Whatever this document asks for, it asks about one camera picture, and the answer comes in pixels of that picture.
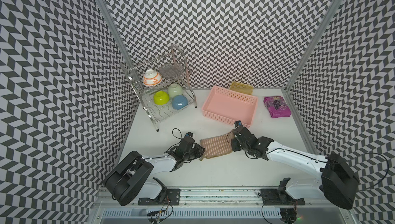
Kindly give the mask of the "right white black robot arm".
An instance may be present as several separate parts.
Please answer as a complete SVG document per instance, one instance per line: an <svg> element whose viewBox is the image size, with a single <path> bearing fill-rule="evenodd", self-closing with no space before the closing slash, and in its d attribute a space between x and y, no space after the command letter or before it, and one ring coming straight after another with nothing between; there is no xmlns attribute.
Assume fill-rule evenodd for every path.
<svg viewBox="0 0 395 224"><path fill-rule="evenodd" d="M310 175L302 180L284 178L275 201L288 204L315 198L326 199L341 209L353 208L360 181L342 156L334 152L328 156L315 155L289 148L272 138L257 138L241 121L235 122L232 134L234 152L243 151L250 159L279 162Z"/></svg>

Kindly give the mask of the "striped beige square dishcloth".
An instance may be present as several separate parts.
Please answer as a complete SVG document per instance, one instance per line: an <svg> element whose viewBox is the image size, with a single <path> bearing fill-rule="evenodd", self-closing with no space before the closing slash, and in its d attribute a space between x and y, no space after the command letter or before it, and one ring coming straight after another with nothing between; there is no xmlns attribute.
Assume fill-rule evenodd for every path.
<svg viewBox="0 0 395 224"><path fill-rule="evenodd" d="M205 149L203 156L200 158L211 159L232 153L231 140L234 138L232 132L217 137L211 137L200 140L200 146Z"/></svg>

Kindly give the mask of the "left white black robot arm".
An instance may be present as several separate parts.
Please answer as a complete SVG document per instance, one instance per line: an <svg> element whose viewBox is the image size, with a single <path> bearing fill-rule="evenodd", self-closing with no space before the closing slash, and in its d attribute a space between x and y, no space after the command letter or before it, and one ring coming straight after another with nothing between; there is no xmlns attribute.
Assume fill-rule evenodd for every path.
<svg viewBox="0 0 395 224"><path fill-rule="evenodd" d="M162 155L143 156L130 152L105 177L104 187L121 206L138 199L140 205L177 205L180 189L170 189L157 177L159 173L174 172L186 163L203 157L206 149L197 144L188 132L180 142Z"/></svg>

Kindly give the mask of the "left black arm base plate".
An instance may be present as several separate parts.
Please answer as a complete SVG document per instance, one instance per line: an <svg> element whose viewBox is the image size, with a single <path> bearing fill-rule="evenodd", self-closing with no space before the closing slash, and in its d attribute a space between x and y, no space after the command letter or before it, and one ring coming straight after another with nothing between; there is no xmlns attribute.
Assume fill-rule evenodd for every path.
<svg viewBox="0 0 395 224"><path fill-rule="evenodd" d="M164 189L161 190L155 199L140 198L138 200L139 206L159 206L172 205L178 206L180 204L181 189Z"/></svg>

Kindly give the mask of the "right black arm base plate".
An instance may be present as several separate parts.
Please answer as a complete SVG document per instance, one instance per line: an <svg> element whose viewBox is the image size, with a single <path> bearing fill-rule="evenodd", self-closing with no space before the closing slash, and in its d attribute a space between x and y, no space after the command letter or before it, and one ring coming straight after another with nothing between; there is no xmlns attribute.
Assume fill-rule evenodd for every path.
<svg viewBox="0 0 395 224"><path fill-rule="evenodd" d="M294 199L286 191L276 189L260 189L258 196L263 203L269 206L304 206L306 202L303 198Z"/></svg>

